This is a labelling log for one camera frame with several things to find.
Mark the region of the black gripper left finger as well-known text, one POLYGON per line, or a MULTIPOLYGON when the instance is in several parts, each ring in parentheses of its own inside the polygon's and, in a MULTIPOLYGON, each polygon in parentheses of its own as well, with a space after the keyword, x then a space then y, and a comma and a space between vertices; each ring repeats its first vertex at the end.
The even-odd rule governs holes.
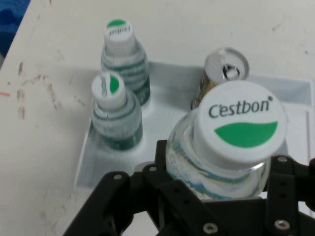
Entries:
POLYGON ((106 174, 67 228, 66 236, 120 236, 136 213, 146 211, 159 236, 205 236, 212 223, 205 205, 165 166, 166 140, 156 157, 132 176, 106 174))

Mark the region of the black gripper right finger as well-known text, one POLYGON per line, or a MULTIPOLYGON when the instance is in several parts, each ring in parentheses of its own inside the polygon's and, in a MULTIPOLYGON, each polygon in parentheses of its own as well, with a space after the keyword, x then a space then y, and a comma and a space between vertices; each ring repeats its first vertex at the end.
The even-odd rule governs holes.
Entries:
POLYGON ((304 202, 315 210, 315 160, 303 165, 285 155, 271 158, 265 227, 270 236, 313 236, 315 219, 300 212, 304 202))

